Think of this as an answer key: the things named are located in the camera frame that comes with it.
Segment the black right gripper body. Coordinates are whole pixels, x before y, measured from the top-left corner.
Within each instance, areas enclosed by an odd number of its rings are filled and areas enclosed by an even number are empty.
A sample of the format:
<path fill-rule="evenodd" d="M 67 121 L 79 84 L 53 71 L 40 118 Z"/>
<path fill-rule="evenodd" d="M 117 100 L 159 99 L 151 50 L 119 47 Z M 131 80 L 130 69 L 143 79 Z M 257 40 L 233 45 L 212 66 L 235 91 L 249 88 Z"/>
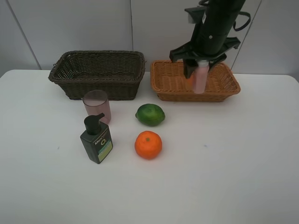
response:
<path fill-rule="evenodd" d="M 191 40 L 170 51 L 170 59 L 208 60 L 207 54 L 226 53 L 237 49 L 241 44 L 237 37 L 228 37 L 239 13 L 217 12 L 208 15 L 206 12 L 201 23 L 195 24 Z"/>

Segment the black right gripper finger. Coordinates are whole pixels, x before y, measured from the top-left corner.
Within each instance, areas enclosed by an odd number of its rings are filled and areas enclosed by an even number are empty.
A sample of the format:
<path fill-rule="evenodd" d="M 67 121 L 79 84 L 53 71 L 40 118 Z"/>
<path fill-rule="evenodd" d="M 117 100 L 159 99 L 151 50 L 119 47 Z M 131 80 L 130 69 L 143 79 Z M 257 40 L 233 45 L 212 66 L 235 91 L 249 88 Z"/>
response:
<path fill-rule="evenodd" d="M 209 61 L 209 69 L 212 69 L 217 64 L 226 60 L 227 55 L 225 53 L 207 54 Z"/>
<path fill-rule="evenodd" d="M 198 68 L 198 63 L 194 59 L 184 59 L 184 76 L 189 79 L 192 73 Z"/>

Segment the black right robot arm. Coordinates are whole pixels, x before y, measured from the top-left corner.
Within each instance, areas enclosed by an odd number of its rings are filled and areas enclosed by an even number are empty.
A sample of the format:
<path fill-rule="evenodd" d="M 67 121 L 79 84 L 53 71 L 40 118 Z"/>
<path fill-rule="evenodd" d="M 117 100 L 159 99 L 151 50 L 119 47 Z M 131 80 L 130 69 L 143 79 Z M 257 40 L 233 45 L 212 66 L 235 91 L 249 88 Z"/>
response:
<path fill-rule="evenodd" d="M 241 42 L 228 37 L 231 29 L 238 32 L 251 22 L 251 16 L 241 9 L 245 0 L 201 0 L 197 7 L 186 8 L 194 30 L 189 42 L 170 51 L 170 60 L 183 61 L 184 76 L 190 78 L 200 61 L 207 61 L 211 69 L 223 62 L 226 52 L 237 49 Z"/>

